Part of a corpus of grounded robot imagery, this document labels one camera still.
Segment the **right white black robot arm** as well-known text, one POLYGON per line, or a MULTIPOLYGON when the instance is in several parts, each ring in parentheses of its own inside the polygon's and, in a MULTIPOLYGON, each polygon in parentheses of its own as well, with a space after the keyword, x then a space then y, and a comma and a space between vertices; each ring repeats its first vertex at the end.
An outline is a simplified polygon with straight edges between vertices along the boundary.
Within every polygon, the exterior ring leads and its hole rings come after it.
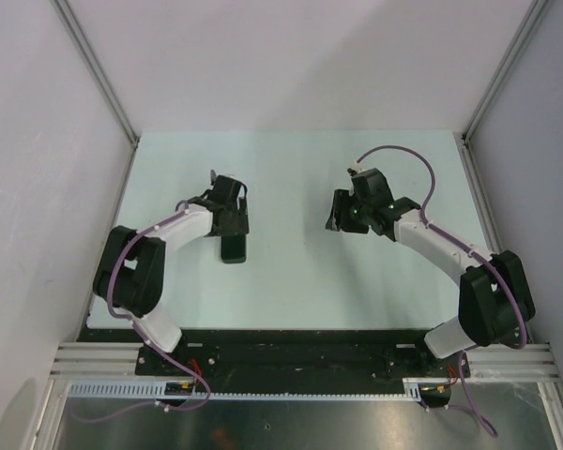
POLYGON ((418 203, 394 198, 387 178, 377 169, 347 172, 352 186, 335 190, 327 230, 384 236, 416 251, 459 289, 456 316, 428 331, 423 347, 414 352, 421 374, 435 376, 455 353, 505 343, 511 335, 519 337, 516 347, 526 345, 525 325, 536 308, 517 254, 466 243, 435 225, 424 218, 418 203))

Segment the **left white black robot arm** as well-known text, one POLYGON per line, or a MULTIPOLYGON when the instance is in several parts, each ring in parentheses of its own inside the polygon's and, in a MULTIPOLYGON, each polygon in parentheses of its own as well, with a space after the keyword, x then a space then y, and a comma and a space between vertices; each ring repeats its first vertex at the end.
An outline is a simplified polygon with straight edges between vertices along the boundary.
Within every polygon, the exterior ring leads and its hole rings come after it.
POLYGON ((158 349, 155 361, 171 375, 187 367, 189 353, 178 345, 182 331, 161 302, 166 256, 196 239, 219 237, 223 263, 247 260, 248 187, 230 175, 210 177, 202 194, 179 201, 170 216, 146 229, 111 229, 92 284, 114 318, 128 321, 158 349))

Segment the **black glasses case beige lining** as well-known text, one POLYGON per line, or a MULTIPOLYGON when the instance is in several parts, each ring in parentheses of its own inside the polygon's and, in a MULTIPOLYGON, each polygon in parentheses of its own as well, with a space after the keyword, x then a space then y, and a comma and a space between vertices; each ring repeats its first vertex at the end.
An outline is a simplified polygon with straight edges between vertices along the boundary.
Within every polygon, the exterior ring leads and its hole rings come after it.
POLYGON ((247 260, 247 236, 245 234, 223 236, 220 257, 223 263, 244 263, 247 260))

